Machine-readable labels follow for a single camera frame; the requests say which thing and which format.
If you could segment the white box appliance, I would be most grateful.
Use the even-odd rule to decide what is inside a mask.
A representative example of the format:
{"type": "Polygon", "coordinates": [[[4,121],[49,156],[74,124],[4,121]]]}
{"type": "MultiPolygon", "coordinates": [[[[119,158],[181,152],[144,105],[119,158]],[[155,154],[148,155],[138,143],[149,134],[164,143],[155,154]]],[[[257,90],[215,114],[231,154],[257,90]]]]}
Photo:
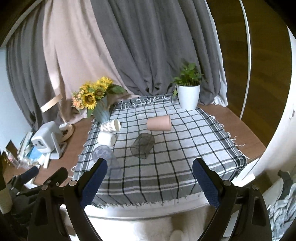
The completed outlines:
{"type": "Polygon", "coordinates": [[[58,160],[62,155],[60,143],[62,132],[54,121],[43,124],[31,138],[32,144],[42,154],[50,154],[51,160],[58,160]]]}

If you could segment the pink cup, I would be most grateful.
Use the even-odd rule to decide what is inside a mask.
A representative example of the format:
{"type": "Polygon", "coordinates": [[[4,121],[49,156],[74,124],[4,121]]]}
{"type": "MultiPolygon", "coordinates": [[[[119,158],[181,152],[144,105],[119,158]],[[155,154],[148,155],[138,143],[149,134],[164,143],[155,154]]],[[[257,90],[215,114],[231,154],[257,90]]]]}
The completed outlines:
{"type": "Polygon", "coordinates": [[[148,118],[147,128],[151,131],[170,131],[171,117],[169,115],[164,115],[148,118]]]}

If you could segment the light blue ribbed vase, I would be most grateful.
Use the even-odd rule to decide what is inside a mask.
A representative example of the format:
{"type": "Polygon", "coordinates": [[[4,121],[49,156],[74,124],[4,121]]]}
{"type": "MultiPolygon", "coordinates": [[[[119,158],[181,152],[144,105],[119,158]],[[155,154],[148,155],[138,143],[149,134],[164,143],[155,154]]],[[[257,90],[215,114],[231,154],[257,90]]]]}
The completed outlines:
{"type": "Polygon", "coordinates": [[[107,102],[107,96],[97,102],[92,114],[98,123],[104,123],[110,119],[110,107],[107,102]]]}

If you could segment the crumpled grey cloth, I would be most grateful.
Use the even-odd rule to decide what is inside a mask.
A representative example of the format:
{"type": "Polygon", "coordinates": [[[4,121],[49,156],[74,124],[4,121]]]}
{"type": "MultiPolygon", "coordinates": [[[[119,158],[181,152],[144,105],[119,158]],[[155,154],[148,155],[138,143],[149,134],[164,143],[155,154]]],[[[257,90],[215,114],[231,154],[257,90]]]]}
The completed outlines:
{"type": "Polygon", "coordinates": [[[267,190],[265,201],[272,240],[280,240],[295,219],[295,176],[281,170],[279,179],[267,190]]]}

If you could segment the white plant pot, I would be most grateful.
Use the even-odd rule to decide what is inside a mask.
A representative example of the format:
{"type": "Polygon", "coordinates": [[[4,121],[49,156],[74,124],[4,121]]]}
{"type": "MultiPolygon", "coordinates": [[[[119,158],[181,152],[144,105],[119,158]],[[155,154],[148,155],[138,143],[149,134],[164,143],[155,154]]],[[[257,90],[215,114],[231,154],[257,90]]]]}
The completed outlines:
{"type": "Polygon", "coordinates": [[[198,86],[177,86],[177,95],[182,109],[196,109],[200,95],[200,85],[198,86]]]}

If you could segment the white patterned paper cup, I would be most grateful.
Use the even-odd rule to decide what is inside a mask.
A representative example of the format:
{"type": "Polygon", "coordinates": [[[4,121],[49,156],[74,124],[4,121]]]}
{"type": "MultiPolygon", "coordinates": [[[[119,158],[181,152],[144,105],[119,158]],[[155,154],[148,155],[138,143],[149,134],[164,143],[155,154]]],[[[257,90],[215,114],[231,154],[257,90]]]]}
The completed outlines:
{"type": "Polygon", "coordinates": [[[102,132],[119,132],[121,130],[121,123],[118,119],[108,120],[101,124],[100,130],[102,132]]]}

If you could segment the round wooden dish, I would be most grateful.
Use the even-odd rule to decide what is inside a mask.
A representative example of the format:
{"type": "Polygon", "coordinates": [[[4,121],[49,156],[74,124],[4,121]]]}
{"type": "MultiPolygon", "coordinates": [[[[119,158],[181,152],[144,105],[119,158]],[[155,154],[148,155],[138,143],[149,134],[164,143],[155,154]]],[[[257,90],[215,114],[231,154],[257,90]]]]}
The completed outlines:
{"type": "Polygon", "coordinates": [[[59,130],[62,132],[63,136],[61,138],[61,142],[67,141],[73,133],[74,133],[74,126],[69,123],[63,123],[59,125],[59,130]]]}

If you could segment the clear plastic measuring cup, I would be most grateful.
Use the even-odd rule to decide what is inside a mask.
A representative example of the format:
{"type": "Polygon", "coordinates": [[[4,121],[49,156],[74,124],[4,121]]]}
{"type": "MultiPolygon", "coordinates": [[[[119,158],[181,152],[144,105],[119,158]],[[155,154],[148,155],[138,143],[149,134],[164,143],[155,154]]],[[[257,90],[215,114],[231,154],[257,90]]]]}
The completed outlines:
{"type": "Polygon", "coordinates": [[[109,178],[116,179],[121,177],[121,165],[109,146],[102,145],[94,149],[92,152],[93,161],[95,162],[100,158],[107,162],[107,176],[109,178]]]}

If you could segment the green potted plant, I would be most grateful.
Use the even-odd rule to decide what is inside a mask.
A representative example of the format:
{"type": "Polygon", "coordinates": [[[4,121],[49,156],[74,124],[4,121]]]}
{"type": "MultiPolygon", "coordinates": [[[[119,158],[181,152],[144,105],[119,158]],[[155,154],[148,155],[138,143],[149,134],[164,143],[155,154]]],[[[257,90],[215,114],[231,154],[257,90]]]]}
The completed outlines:
{"type": "Polygon", "coordinates": [[[173,96],[177,96],[177,87],[195,87],[201,85],[202,82],[207,81],[203,73],[197,70],[196,63],[185,64],[180,71],[179,76],[173,78],[175,88],[173,90],[173,96]]]}

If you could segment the sunflower bouquet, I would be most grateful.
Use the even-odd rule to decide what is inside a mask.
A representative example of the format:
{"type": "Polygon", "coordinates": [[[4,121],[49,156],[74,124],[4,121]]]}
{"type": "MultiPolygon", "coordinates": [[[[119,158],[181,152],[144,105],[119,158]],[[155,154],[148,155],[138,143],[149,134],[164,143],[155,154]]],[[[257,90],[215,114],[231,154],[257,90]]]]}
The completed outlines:
{"type": "Polygon", "coordinates": [[[123,94],[126,89],[114,83],[106,76],[99,78],[95,82],[86,82],[79,87],[78,91],[72,92],[72,107],[78,111],[85,110],[87,116],[92,116],[99,102],[108,94],[123,94]]]}

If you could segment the black white checkered cloth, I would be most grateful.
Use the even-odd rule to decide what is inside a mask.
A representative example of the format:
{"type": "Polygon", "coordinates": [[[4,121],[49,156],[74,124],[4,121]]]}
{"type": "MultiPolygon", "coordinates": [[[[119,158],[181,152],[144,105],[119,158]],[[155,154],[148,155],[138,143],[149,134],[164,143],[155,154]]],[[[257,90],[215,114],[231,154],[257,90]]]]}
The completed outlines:
{"type": "Polygon", "coordinates": [[[112,147],[121,174],[106,177],[92,204],[142,206],[166,204],[199,193],[192,163],[202,158],[222,179],[234,179],[246,166],[246,157],[214,116],[203,109],[183,110],[176,97],[142,96],[116,103],[111,119],[121,123],[112,147]],[[132,155],[130,147],[139,134],[147,133],[147,119],[169,115],[171,130],[153,131],[154,146],[146,159],[132,155]]]}

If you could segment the dark smoky glass cup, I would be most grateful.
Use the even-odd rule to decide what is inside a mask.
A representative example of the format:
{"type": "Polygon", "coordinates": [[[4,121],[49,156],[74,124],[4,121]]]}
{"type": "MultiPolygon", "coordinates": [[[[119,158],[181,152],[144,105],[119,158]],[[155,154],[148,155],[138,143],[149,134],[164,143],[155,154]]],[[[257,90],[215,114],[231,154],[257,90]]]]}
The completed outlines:
{"type": "Polygon", "coordinates": [[[130,151],[133,156],[147,159],[150,151],[155,144],[154,136],[150,133],[140,133],[137,139],[130,147],[130,151]]]}

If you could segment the plain white cup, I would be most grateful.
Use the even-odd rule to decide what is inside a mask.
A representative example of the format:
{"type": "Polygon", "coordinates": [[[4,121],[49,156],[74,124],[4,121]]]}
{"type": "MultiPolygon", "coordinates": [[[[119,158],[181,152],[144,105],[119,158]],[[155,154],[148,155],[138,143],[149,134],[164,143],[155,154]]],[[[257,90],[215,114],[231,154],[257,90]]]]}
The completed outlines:
{"type": "Polygon", "coordinates": [[[110,132],[99,132],[97,137],[97,143],[99,145],[114,146],[116,142],[116,136],[110,132]]]}

